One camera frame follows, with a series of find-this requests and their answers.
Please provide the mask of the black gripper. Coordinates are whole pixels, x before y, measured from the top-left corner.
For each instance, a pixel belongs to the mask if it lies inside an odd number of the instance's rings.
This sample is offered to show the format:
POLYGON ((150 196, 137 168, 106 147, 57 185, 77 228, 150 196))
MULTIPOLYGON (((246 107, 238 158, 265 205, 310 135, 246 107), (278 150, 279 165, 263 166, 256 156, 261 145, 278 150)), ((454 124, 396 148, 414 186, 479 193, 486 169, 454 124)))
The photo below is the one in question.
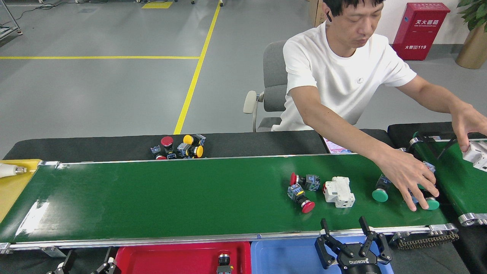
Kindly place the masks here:
POLYGON ((366 239, 354 257, 347 256, 349 249, 346 244, 341 243, 330 235, 325 218, 321 219, 320 224, 322 230, 320 231, 320 236, 315 240, 315 249, 323 269, 328 269, 336 263, 336 258, 327 252, 325 246, 328 246, 336 255, 344 252, 339 255, 339 267, 342 274, 381 274, 381 269, 377 264, 377 257, 381 264, 388 264, 393 259, 386 236, 383 233, 373 231, 364 216, 359 218, 359 224, 366 239), (372 241, 377 244, 379 255, 368 253, 372 241))

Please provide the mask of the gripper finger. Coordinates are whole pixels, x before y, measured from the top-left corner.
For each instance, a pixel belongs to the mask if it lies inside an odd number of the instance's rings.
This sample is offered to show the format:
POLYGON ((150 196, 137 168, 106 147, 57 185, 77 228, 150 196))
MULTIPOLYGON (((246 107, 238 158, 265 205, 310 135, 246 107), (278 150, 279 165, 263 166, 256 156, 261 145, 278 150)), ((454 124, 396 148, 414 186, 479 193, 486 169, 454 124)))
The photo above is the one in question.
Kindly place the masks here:
POLYGON ((121 274, 120 268, 117 266, 115 257, 117 254, 116 247, 108 248, 104 262, 91 274, 121 274))
POLYGON ((76 259, 76 252, 75 250, 71 250, 68 252, 66 259, 60 263, 56 269, 53 271, 48 272, 48 274, 69 274, 70 270, 73 267, 73 264, 76 259))

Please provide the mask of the person's right hand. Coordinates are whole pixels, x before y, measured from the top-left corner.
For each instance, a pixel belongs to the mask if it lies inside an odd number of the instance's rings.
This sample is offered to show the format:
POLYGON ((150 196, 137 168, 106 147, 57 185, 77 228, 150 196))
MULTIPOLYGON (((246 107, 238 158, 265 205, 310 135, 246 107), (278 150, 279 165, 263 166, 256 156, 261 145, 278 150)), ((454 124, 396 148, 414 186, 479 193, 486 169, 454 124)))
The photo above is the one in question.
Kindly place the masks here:
POLYGON ((416 211, 413 197, 416 198, 421 208, 426 210, 430 208, 419 186, 424 187, 433 197, 439 196, 434 173, 411 154, 387 149, 380 151, 370 159, 400 191, 410 210, 416 211))

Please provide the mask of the person's left hand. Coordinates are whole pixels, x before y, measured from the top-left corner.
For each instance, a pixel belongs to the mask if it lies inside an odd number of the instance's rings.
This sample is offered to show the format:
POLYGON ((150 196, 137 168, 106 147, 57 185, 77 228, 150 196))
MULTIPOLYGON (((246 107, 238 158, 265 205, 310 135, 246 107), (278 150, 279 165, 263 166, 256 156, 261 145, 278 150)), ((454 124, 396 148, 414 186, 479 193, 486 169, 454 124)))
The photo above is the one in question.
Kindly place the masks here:
POLYGON ((487 135, 487 118, 479 113, 471 104, 454 104, 449 108, 452 116, 452 128, 462 152, 468 151, 471 132, 487 135))

